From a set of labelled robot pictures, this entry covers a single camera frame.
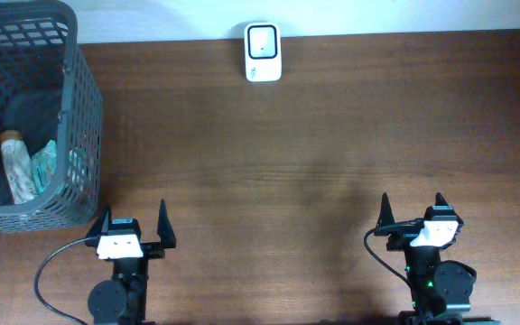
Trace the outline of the teal wet wipes pack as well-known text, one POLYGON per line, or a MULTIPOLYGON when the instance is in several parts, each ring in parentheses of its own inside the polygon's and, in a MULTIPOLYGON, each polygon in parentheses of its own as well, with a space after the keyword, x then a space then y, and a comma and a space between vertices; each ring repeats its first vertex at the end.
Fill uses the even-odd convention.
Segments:
POLYGON ((57 166, 57 144, 50 140, 39 152, 31 158, 33 182, 38 194, 51 184, 57 166))

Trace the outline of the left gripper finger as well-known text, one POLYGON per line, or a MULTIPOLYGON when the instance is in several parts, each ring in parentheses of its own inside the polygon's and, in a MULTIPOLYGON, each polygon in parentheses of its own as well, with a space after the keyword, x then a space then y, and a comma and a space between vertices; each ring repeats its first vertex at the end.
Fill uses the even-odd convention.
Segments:
POLYGON ((91 226, 90 230, 87 233, 87 238, 91 239, 93 237, 99 237, 103 233, 109 230, 109 224, 111 221, 111 208, 109 205, 106 205, 101 213, 98 215, 98 218, 91 226))
POLYGON ((164 199, 161 199, 160 202, 158 225, 156 232, 160 238, 160 242, 162 244, 163 249, 173 249, 176 247, 177 239, 168 216, 166 202, 164 199))

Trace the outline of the white floral cream tube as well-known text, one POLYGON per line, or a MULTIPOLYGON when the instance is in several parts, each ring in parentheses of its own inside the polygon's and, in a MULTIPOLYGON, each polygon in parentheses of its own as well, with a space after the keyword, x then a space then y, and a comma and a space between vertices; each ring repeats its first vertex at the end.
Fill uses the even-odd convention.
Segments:
POLYGON ((19 131, 0 134, 1 154, 14 204, 33 200, 37 195, 31 170, 31 157, 19 131))

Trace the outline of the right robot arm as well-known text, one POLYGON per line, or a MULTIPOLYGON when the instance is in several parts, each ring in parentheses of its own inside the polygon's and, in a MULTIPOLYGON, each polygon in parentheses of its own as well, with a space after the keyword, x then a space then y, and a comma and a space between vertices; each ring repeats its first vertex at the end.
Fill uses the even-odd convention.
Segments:
POLYGON ((388 251, 402 252, 405 274, 397 275, 409 287, 410 311, 401 311, 398 324, 461 324, 470 311, 477 272, 458 261, 441 259, 452 246, 464 221, 440 193, 421 218, 397 222, 389 198, 382 196, 379 217, 371 234, 386 237, 388 251))

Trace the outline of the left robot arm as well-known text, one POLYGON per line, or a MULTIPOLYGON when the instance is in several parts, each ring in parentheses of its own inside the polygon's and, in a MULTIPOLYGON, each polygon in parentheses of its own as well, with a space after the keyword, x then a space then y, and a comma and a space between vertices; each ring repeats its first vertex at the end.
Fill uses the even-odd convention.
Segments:
POLYGON ((142 231, 135 218, 113 218, 106 206, 94 222, 85 245, 96 249, 97 258, 113 265, 111 278, 97 284, 88 295, 88 310, 95 324, 146 324, 149 262, 165 258, 177 239, 164 200, 160 202, 157 236, 142 242, 142 231))

